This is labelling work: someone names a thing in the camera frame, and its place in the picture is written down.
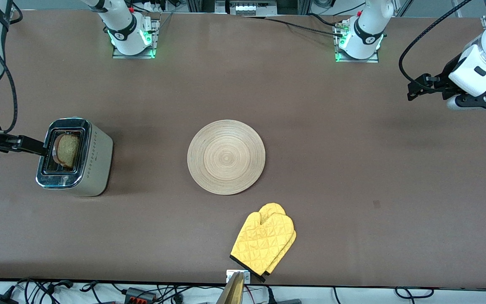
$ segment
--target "quilted fabric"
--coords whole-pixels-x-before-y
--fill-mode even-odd
[[[294,224],[288,216],[274,213],[262,221],[260,212],[252,212],[239,232],[230,258],[263,280],[261,276],[293,234]]]
[[[282,208],[282,206],[280,206],[277,203],[265,204],[262,208],[260,208],[260,211],[258,211],[258,212],[262,216],[262,223],[264,223],[264,221],[266,221],[271,215],[273,215],[275,213],[286,215],[285,210]],[[288,250],[290,249],[290,247],[294,243],[296,236],[297,236],[297,233],[295,233],[295,231],[294,231],[294,233],[290,237],[290,240],[286,244],[286,246],[284,246],[284,248],[282,248],[282,250],[280,251],[278,256],[276,256],[276,258],[273,259],[273,262],[271,262],[271,264],[266,268],[266,271],[264,272],[266,275],[270,275],[273,272],[273,270],[275,269],[275,267],[278,265],[280,260],[282,258],[284,258],[284,255],[286,254],[286,252],[288,252]]]

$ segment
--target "table surface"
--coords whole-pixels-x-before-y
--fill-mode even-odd
[[[326,30],[311,17],[286,20]],[[297,230],[270,284],[486,288],[486,111],[438,94],[406,100],[399,55],[432,19],[392,19],[379,64],[336,63],[332,39],[260,19],[173,15],[154,60],[113,60],[86,11],[27,11],[6,54],[14,134],[42,140],[81,116],[114,140],[97,198],[35,182],[38,158],[0,153],[0,277],[223,282],[250,212],[278,202]],[[407,56],[439,73],[481,32],[448,19]],[[0,124],[12,114],[0,81]],[[219,119],[253,127],[264,173],[208,193],[187,169],[191,139]]]

